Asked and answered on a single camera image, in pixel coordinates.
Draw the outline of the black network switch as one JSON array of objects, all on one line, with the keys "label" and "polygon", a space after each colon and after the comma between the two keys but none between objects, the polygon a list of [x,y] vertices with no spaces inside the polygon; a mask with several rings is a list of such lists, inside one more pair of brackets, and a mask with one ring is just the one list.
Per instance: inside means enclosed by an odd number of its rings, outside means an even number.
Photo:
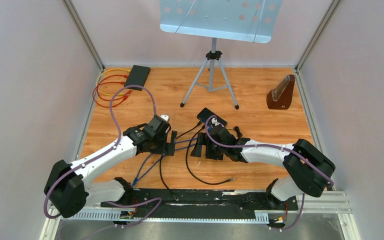
[{"label": "black network switch", "polygon": [[227,126],[228,122],[223,118],[209,110],[207,107],[204,107],[198,114],[197,119],[202,123],[205,123],[211,116],[215,116],[218,123],[222,124],[224,127]]}]

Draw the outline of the black power adapter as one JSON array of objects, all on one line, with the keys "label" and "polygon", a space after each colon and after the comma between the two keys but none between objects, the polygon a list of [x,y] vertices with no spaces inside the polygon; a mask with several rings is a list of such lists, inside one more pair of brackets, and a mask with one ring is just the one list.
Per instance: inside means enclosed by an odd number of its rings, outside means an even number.
[{"label": "black power adapter", "polygon": [[233,128],[233,130],[235,131],[235,133],[236,133],[236,135],[237,135],[237,137],[238,137],[239,139],[243,136],[243,134],[242,134],[242,132],[240,131],[240,128],[239,128],[238,126],[235,126],[235,127]]}]

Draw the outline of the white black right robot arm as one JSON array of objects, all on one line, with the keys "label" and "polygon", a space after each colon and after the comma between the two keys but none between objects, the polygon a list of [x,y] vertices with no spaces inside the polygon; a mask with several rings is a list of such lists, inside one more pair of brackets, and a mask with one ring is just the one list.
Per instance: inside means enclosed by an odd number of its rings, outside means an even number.
[{"label": "white black right robot arm", "polygon": [[266,204],[278,209],[291,197],[306,194],[318,198],[328,186],[335,164],[306,139],[296,143],[271,144],[247,137],[235,137],[223,125],[210,128],[209,132],[198,132],[197,141],[190,156],[212,160],[229,158],[233,162],[264,163],[283,167],[288,176],[276,178],[266,188]]}]

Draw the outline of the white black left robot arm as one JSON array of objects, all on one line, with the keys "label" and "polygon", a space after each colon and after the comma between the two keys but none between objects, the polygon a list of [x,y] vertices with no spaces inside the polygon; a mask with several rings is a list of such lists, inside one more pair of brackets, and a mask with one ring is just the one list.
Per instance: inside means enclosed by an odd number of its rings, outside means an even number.
[{"label": "white black left robot arm", "polygon": [[142,153],[174,155],[176,132],[167,142],[171,128],[168,115],[154,115],[149,123],[129,127],[120,137],[100,150],[71,163],[59,160],[44,187],[45,202],[51,202],[63,218],[70,218],[85,206],[101,202],[117,202],[129,206],[133,193],[125,180],[107,182],[95,179],[120,162]]}]

